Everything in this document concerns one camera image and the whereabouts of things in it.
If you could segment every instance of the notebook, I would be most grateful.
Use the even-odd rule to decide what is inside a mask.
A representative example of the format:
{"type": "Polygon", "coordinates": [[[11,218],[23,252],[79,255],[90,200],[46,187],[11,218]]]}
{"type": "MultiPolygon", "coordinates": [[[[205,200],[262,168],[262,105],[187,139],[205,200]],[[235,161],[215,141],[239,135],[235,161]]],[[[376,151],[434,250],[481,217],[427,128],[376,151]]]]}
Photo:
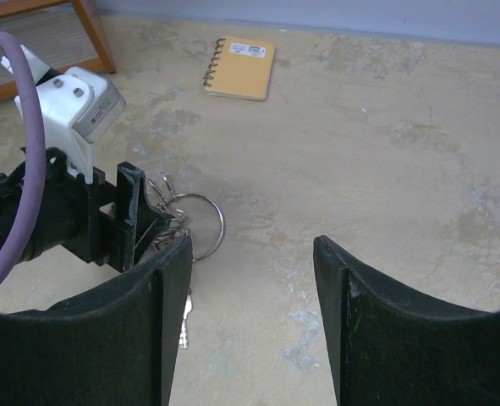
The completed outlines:
{"type": "Polygon", "coordinates": [[[206,91],[213,96],[265,100],[275,49],[263,41],[219,38],[203,78],[206,91]]]}

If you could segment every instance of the label on notebook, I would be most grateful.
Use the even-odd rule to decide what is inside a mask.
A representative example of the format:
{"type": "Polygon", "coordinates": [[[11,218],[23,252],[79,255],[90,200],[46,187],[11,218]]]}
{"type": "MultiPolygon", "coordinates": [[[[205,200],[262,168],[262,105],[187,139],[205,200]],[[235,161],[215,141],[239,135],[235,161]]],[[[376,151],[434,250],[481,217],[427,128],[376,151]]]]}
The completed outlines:
{"type": "Polygon", "coordinates": [[[231,47],[229,48],[229,52],[238,53],[239,55],[246,55],[248,57],[264,58],[266,54],[266,48],[233,42],[231,44],[231,47]]]}

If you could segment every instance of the key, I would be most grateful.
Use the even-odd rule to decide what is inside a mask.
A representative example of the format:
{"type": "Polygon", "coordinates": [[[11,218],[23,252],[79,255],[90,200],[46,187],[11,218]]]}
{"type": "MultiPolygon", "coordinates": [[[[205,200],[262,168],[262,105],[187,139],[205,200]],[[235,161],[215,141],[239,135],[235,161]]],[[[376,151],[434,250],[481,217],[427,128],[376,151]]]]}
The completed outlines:
{"type": "Polygon", "coordinates": [[[191,296],[188,294],[188,298],[185,300],[185,309],[184,309],[184,319],[182,320],[182,331],[180,332],[179,345],[183,349],[188,349],[190,346],[190,341],[188,340],[188,325],[187,318],[188,314],[193,309],[193,303],[191,302],[191,296]]]}

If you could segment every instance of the worn surface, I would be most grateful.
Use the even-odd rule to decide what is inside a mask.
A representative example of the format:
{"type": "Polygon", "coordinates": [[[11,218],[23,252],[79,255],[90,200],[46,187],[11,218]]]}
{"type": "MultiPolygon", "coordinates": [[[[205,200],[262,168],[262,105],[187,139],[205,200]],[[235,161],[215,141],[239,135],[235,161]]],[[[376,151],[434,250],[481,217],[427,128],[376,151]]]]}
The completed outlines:
{"type": "MultiPolygon", "coordinates": [[[[311,264],[319,234],[425,293],[500,309],[500,50],[105,23],[128,107],[96,165],[111,180],[122,160],[151,178],[164,170],[228,220],[220,250],[195,265],[173,405],[334,404],[311,264]],[[277,46],[266,101],[204,92],[226,34],[277,46]]],[[[16,108],[0,105],[0,171],[23,141],[16,108]]],[[[193,226],[204,249],[216,223],[193,226]]],[[[44,309],[113,275],[56,249],[14,269],[0,311],[44,309]]]]}

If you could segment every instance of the wooden frame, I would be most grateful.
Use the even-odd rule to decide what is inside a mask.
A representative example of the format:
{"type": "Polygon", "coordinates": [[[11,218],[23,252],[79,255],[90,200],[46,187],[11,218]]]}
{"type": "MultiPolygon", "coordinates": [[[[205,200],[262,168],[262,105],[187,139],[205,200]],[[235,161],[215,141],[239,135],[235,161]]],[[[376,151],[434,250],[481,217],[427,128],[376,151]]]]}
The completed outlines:
{"type": "MultiPolygon", "coordinates": [[[[108,47],[107,36],[94,0],[2,0],[0,19],[30,13],[44,8],[71,3],[98,57],[86,61],[75,61],[70,66],[55,67],[64,72],[71,66],[81,66],[95,72],[113,74],[116,71],[113,55],[108,47]]],[[[14,82],[0,85],[0,101],[16,95],[14,82]]]]}

